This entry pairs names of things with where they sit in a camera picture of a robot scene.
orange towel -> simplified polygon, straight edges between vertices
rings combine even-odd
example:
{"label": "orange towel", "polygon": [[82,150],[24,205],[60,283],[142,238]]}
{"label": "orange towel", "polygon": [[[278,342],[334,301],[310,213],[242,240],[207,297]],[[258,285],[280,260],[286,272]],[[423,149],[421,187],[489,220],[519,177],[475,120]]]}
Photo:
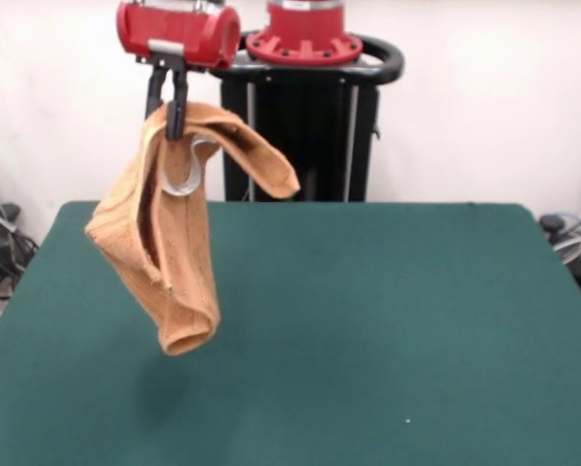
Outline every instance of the orange towel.
{"label": "orange towel", "polygon": [[[205,343],[220,323],[206,161],[222,147],[277,198],[293,196],[299,182],[285,157],[238,116],[188,103],[185,136],[171,142],[165,139],[165,115],[163,106],[146,120],[137,157],[100,202],[85,233],[154,320],[161,348],[178,355]],[[181,183],[192,193],[172,195],[172,186]]]}

